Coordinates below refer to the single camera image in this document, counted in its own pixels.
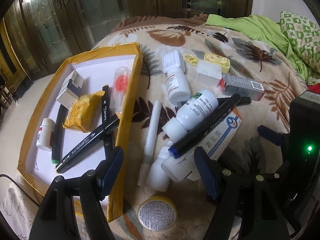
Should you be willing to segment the white blue ointment box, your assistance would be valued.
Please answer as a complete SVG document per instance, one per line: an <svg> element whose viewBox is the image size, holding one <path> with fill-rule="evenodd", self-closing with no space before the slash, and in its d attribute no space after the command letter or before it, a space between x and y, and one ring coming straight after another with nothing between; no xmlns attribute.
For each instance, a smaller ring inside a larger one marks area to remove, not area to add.
<svg viewBox="0 0 320 240"><path fill-rule="evenodd" d="M234 137L241 123L241 116L235 108L214 129L212 129L197 146L193 147L188 152L185 159L186 165L191 172L188 174L187 179L197 181L201 178L194 161L195 148L201 146L210 159L218 160L230 143L232 137Z"/></svg>

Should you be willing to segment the white slim tube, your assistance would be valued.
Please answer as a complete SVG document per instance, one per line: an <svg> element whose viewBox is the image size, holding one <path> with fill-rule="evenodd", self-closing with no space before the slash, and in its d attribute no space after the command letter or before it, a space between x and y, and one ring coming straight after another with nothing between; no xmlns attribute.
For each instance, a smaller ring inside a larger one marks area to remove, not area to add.
<svg viewBox="0 0 320 240"><path fill-rule="evenodd" d="M149 173L149 170L152 164L152 158L153 158L153 152L155 149L161 109L162 109L162 103L157 100L153 106L153 110L151 113L149 129L148 129L146 142L144 146L143 159L140 166L140 171L139 171L139 176L137 181L138 186L144 185L144 181L147 178L147 175Z"/></svg>

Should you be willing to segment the black marker blue cap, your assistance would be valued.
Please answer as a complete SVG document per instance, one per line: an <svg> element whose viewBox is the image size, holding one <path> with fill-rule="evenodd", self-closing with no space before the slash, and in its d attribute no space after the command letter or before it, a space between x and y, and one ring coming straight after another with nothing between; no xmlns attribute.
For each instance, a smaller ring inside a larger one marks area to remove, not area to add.
<svg viewBox="0 0 320 240"><path fill-rule="evenodd" d="M170 148L169 153L174 159L178 159L194 147L203 136L215 128L241 100L240 94L234 94L227 98L216 110L201 121L195 128L191 129L185 136L175 142Z"/></svg>

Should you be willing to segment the black twin marker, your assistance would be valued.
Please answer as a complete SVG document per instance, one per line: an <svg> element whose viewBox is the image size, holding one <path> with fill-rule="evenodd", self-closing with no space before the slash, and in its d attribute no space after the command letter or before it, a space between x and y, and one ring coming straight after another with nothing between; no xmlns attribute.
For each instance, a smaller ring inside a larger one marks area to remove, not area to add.
<svg viewBox="0 0 320 240"><path fill-rule="evenodd" d="M114 114L107 122L99 125L93 132L80 141L72 150L70 150L62 160L56 165L57 173L64 173L72 166L77 164L87 152L89 152L99 141L103 140L107 133L112 133L120 123L119 117Z"/></svg>
<svg viewBox="0 0 320 240"><path fill-rule="evenodd" d="M102 87L102 90L105 92L103 97L101 98L101 121L102 121L102 124L104 124L105 122L107 122L107 120L111 116L111 113L110 113L111 90L108 85L104 85ZM114 148L114 134L107 133L103 139L103 143L104 143L105 157L106 159L108 159Z"/></svg>

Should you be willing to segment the yellow cream jar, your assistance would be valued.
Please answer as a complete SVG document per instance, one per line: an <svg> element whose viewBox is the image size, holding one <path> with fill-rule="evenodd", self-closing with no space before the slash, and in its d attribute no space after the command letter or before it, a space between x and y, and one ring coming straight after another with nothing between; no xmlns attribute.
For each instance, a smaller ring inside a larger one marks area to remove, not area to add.
<svg viewBox="0 0 320 240"><path fill-rule="evenodd" d="M140 224L151 231L165 231L176 222L177 210L172 200L165 196L152 196L137 211Z"/></svg>

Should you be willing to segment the large white medicine bottle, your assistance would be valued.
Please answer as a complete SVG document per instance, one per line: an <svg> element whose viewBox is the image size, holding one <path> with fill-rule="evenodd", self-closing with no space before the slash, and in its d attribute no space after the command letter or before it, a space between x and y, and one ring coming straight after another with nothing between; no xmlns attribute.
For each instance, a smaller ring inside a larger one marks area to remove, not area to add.
<svg viewBox="0 0 320 240"><path fill-rule="evenodd" d="M207 89L196 92L163 127L162 130L173 142L178 142L201 121L213 113L219 103Z"/></svg>

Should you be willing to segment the yellow snack packet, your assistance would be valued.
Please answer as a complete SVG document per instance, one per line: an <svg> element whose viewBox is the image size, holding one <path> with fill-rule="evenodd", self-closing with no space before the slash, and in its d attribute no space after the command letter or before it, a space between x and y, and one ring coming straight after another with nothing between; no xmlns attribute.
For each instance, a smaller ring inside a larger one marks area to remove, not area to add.
<svg viewBox="0 0 320 240"><path fill-rule="evenodd" d="M81 96L69 110L65 122L62 125L63 128L87 133L104 93L103 90L100 90Z"/></svg>

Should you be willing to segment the black marker green cap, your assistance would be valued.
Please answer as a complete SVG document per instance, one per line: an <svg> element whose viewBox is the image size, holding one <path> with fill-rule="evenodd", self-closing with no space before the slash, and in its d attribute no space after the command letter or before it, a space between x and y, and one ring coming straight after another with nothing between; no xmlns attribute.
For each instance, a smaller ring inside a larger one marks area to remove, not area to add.
<svg viewBox="0 0 320 240"><path fill-rule="evenodd" d="M60 105L59 111L57 113L57 119L54 128L53 146L52 146L52 158L53 164L58 164L61 160L61 145L62 145L62 135L63 135L63 122L65 121L68 109Z"/></svg>

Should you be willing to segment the small white pill bottle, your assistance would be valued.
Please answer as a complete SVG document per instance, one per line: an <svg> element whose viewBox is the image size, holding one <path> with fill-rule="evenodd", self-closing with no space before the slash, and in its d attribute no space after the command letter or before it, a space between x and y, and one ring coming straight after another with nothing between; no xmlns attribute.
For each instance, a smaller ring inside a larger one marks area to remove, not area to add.
<svg viewBox="0 0 320 240"><path fill-rule="evenodd" d="M44 118L42 120L42 124L39 127L37 134L37 148L47 152L52 151L54 128L55 122L52 119Z"/></svg>

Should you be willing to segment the white nasal spray bottle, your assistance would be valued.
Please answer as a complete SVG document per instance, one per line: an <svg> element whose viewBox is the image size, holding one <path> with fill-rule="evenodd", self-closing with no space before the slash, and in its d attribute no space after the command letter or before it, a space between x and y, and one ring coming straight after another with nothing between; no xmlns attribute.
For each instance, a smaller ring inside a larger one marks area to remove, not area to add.
<svg viewBox="0 0 320 240"><path fill-rule="evenodd" d="M154 189L159 192L166 192L170 183L169 176L164 172L161 165L171 157L168 149L170 146L172 146L174 143L169 140L165 146L163 146L159 154L157 156L157 159L152 163L149 173L147 175L147 178L144 182L144 186Z"/></svg>

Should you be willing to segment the yellow taped white tray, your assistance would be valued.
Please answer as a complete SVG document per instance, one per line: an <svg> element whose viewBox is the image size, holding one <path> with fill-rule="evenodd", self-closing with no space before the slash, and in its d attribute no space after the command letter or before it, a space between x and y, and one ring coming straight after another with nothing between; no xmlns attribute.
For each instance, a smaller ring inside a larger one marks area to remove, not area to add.
<svg viewBox="0 0 320 240"><path fill-rule="evenodd" d="M67 58L44 90L24 135L18 170L40 194L105 158L104 137L127 150L143 54L115 44Z"/></svg>

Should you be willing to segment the silver red small box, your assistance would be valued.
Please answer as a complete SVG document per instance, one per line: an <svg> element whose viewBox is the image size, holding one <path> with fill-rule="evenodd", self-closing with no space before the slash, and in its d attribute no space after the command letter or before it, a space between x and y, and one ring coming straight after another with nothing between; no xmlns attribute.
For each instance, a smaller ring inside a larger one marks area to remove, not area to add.
<svg viewBox="0 0 320 240"><path fill-rule="evenodd" d="M254 101L259 101L265 94L261 83L229 74L223 74L219 85L224 95L239 94Z"/></svg>

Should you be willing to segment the white square plastic case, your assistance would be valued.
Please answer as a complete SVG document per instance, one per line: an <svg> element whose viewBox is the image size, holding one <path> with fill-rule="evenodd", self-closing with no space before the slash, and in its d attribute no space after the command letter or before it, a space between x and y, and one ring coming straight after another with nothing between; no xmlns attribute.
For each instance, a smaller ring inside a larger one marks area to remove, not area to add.
<svg viewBox="0 0 320 240"><path fill-rule="evenodd" d="M222 79L221 67L200 60L196 67L197 80L207 86L217 87Z"/></svg>

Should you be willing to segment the green patterned pillow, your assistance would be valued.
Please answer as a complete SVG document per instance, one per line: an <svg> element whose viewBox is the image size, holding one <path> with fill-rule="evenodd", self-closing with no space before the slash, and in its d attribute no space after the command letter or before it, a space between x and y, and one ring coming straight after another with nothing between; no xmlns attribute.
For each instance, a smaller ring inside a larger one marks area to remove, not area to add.
<svg viewBox="0 0 320 240"><path fill-rule="evenodd" d="M304 16L282 11L280 28L306 66L306 83L319 84L319 25Z"/></svg>

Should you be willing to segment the green bed sheet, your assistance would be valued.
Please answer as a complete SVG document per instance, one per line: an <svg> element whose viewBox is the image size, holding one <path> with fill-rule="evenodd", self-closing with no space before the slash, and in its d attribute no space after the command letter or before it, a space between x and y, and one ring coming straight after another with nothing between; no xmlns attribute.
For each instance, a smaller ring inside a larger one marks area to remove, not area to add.
<svg viewBox="0 0 320 240"><path fill-rule="evenodd" d="M281 32L280 25L268 17L250 15L240 18L224 18L219 15L210 14L206 20L206 25L232 29L252 40L258 40L270 45L286 56L305 82L308 80L308 68L306 64L294 51L289 38Z"/></svg>

